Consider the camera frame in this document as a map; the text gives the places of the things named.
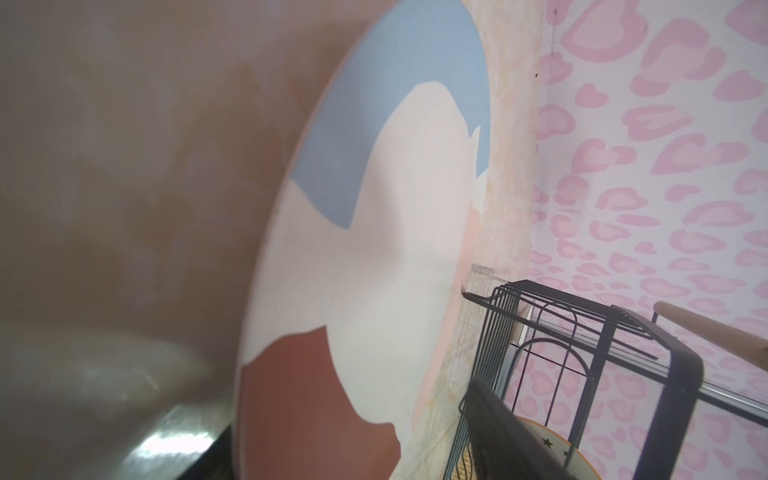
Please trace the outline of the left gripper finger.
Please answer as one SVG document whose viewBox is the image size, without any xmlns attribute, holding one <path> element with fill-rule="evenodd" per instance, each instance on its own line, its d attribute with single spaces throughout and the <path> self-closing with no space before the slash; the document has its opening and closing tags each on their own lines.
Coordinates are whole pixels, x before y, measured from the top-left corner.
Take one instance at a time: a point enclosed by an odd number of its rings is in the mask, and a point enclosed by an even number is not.
<svg viewBox="0 0 768 480">
<path fill-rule="evenodd" d="M 572 476 L 480 379 L 464 395 L 473 469 L 479 479 L 567 480 Z"/>
</svg>

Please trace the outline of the white star cartoon plate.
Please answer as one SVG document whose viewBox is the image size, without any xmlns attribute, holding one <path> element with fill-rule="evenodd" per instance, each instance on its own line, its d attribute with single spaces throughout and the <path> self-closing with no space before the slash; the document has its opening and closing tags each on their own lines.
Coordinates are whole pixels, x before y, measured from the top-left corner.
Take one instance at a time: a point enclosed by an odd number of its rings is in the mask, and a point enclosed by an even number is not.
<svg viewBox="0 0 768 480">
<path fill-rule="evenodd" d="M 573 479 L 601 480 L 601 476 L 589 461 L 578 449 L 571 449 L 571 444 L 564 437 L 530 419 L 519 417 L 519 420 L 534 437 L 539 438 L 549 454 Z"/>
</svg>

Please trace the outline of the pastel abstract pattern plate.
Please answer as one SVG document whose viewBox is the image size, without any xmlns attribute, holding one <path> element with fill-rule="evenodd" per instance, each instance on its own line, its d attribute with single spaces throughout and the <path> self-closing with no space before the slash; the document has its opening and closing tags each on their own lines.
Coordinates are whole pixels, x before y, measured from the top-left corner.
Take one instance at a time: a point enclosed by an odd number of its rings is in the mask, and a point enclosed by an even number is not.
<svg viewBox="0 0 768 480">
<path fill-rule="evenodd" d="M 401 1 L 346 54 L 260 247 L 239 479 L 388 479 L 458 319 L 485 203 L 488 67 L 460 1 Z"/>
</svg>

